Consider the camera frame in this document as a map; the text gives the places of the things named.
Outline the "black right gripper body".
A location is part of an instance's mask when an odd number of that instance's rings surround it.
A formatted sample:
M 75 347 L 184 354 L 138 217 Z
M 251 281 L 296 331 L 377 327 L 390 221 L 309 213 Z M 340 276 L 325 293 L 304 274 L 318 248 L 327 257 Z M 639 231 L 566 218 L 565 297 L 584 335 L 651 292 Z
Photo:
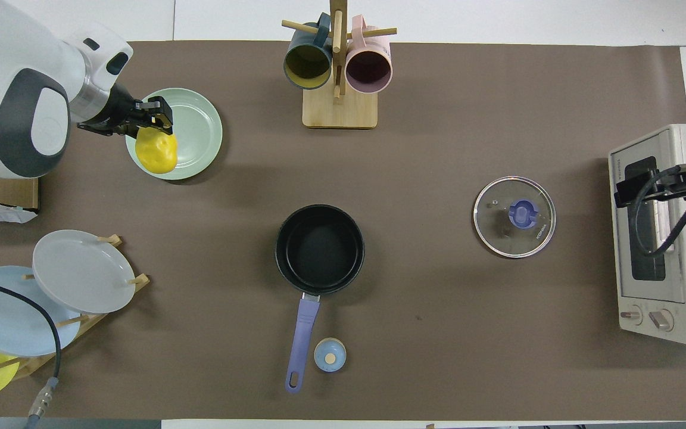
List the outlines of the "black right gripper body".
M 650 169 L 632 178 L 618 182 L 613 200 L 617 207 L 628 207 L 642 197 L 641 201 L 669 201 L 686 198 L 686 173 L 664 175 L 658 169 Z

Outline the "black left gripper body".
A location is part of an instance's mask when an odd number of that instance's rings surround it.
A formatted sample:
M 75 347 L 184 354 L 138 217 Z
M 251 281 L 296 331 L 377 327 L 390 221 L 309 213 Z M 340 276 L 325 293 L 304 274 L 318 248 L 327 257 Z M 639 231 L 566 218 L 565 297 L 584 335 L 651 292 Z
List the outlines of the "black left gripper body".
M 163 96 L 152 96 L 150 101 L 133 100 L 130 108 L 122 114 L 118 133 L 133 138 L 134 125 L 142 123 L 150 124 L 150 129 L 160 131 L 158 114 L 163 110 L 169 110 L 173 114 L 171 106 Z

